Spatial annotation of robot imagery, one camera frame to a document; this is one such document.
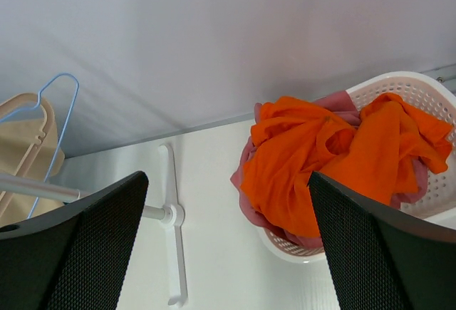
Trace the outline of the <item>light blue wire hanger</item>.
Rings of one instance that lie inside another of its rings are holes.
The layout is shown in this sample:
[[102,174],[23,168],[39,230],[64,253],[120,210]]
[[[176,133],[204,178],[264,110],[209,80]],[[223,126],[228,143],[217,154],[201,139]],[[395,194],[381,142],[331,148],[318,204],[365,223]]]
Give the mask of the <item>light blue wire hanger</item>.
[[[70,73],[59,73],[49,82],[44,84],[37,93],[32,93],[38,96],[38,101],[45,98],[54,110],[58,131],[57,148],[59,149],[62,149],[63,138],[66,135],[68,123],[72,116],[76,98],[78,97],[79,88],[80,83],[74,75]],[[39,106],[36,100],[27,102],[25,105],[20,106],[19,110],[14,110],[13,115],[7,115],[5,119],[3,119],[4,116],[1,115],[1,124],[13,120],[37,119],[38,108]],[[50,176],[50,174],[47,173],[44,181],[32,181],[48,182],[51,177],[53,176]]]

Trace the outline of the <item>orange t shirt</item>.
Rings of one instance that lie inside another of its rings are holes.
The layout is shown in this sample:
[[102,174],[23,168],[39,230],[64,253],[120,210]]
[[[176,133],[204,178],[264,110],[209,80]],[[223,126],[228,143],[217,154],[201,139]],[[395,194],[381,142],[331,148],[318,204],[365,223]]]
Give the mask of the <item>orange t shirt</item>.
[[317,238],[308,181],[313,172],[384,205],[419,191],[414,165],[446,171],[451,127],[410,117],[384,94],[350,124],[337,112],[291,97],[265,103],[252,126],[254,154],[242,164],[240,190],[272,225]]

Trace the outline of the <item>beige wooden hanger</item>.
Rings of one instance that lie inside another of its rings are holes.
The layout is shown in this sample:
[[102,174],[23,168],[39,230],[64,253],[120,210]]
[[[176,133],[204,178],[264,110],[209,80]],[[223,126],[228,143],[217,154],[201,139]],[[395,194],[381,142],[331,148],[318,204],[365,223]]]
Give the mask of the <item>beige wooden hanger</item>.
[[14,171],[14,174],[6,175],[7,177],[26,176],[32,163],[39,154],[39,151],[43,146],[43,142],[46,139],[48,132],[55,123],[55,113],[52,109],[51,104],[45,98],[42,98],[41,101],[38,101],[38,96],[32,93],[19,94],[1,104],[1,115],[3,115],[3,119],[5,119],[7,115],[13,115],[14,110],[19,110],[20,106],[23,106],[27,102],[31,102],[34,100],[37,101],[38,106],[43,111],[43,122],[38,128],[38,133],[34,135],[32,143],[29,145],[26,152],[24,153],[24,156],[22,157],[19,165]]

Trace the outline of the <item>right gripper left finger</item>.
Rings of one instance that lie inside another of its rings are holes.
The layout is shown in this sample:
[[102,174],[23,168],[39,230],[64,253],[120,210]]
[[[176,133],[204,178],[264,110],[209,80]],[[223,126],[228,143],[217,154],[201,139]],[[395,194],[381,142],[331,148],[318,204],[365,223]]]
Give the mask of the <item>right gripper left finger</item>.
[[1,228],[2,309],[116,309],[147,175]]

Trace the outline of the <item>beige t shirt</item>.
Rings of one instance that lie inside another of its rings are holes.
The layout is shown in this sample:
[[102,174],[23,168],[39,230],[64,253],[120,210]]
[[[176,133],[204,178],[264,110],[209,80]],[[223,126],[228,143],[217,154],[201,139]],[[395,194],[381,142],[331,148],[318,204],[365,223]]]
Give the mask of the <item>beige t shirt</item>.
[[[33,120],[13,120],[1,124],[1,172],[14,174],[24,153],[38,133],[43,122],[43,111],[38,108],[38,118]],[[48,132],[43,146],[32,163],[25,178],[44,181],[46,174],[56,175],[65,159],[62,149],[57,148],[58,131],[56,119]],[[23,221],[30,212],[39,216],[63,206],[58,200],[41,198],[34,207],[36,198],[12,192],[1,191],[1,226]]]

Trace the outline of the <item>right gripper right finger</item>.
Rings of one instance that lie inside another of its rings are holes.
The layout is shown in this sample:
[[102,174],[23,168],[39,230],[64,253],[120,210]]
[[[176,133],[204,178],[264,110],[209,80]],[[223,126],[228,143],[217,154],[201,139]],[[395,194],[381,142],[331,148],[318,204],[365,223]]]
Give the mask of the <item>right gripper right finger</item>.
[[341,309],[454,309],[455,230],[314,172],[313,210]]

